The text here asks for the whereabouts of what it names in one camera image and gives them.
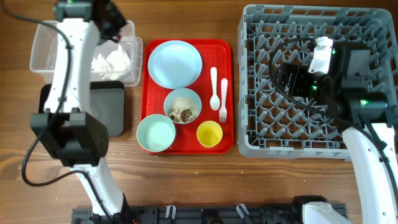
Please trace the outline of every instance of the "cup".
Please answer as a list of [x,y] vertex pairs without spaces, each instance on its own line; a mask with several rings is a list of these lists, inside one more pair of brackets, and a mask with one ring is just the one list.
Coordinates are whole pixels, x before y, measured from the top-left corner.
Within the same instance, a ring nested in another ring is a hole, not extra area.
[[215,147],[223,138],[223,129],[217,122],[205,121],[197,129],[197,138],[203,147]]

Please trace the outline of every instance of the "gray dish rack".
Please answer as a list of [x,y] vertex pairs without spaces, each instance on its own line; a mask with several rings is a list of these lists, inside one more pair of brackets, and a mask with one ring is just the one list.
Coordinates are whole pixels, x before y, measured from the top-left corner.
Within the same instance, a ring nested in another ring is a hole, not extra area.
[[[326,157],[350,160],[335,123],[291,103],[274,91],[268,77],[270,53],[283,41],[329,36],[367,44],[371,49],[371,91],[384,92],[397,106],[398,48],[394,24],[385,9],[252,4],[238,27],[239,151],[247,157],[296,159]],[[306,42],[277,52],[275,63],[307,64]],[[295,98],[316,109],[308,98]]]

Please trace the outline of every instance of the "plate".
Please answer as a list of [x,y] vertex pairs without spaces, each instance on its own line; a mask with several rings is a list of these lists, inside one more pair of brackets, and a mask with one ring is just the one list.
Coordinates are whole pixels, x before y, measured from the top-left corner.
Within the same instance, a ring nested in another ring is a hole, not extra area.
[[199,77],[201,68],[198,50],[180,40],[160,44],[148,60],[150,77],[161,87],[172,90],[191,85]]

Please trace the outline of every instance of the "white spoon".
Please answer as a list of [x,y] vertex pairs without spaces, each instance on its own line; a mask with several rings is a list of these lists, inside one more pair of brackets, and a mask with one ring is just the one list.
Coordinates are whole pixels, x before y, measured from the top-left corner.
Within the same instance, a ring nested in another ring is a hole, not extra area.
[[213,86],[213,96],[210,99],[210,106],[213,110],[220,108],[220,99],[217,96],[217,68],[210,69],[211,85]]

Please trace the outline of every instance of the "wooden table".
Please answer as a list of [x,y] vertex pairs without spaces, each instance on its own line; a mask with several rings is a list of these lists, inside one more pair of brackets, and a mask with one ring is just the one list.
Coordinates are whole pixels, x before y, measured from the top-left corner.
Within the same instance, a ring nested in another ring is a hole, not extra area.
[[[9,9],[29,17],[52,20],[54,0],[8,0]],[[220,38],[233,50],[237,66],[237,28],[243,7],[237,1],[116,1],[136,25],[144,43],[159,38]],[[264,4],[381,7],[397,24],[398,3],[387,0],[258,1]],[[89,205],[79,180],[68,177],[48,187],[28,187],[21,179],[21,161],[35,136],[30,114],[38,108],[41,76],[29,70],[36,24],[0,13],[0,223],[70,223],[71,210]],[[234,82],[235,121],[238,89]],[[347,204],[349,219],[361,222],[361,206],[353,166],[335,159],[250,159],[238,146],[222,156],[150,156],[136,141],[141,87],[127,88],[127,131],[112,138],[108,161],[130,205],[236,205],[291,202],[296,195],[322,195]],[[39,182],[68,171],[40,145],[28,176]]]

